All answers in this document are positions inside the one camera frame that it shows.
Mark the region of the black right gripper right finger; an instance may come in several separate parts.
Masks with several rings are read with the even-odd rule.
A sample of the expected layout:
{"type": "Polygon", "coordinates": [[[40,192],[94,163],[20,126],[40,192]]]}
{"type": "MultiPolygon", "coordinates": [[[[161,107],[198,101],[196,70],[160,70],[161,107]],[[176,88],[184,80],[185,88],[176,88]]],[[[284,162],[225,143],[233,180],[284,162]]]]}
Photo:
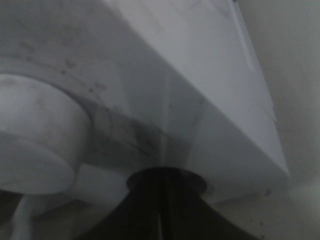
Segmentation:
{"type": "Polygon", "coordinates": [[[160,172],[163,240],[255,240],[211,208],[174,168],[160,172]]]}

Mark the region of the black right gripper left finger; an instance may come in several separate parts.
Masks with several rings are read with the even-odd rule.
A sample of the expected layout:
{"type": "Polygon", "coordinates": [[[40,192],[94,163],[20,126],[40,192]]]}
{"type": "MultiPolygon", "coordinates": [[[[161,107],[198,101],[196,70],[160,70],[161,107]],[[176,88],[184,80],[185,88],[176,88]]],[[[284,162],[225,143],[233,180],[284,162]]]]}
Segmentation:
{"type": "Polygon", "coordinates": [[[130,177],[124,200],[77,240],[158,240],[161,171],[149,168],[130,177]]]}

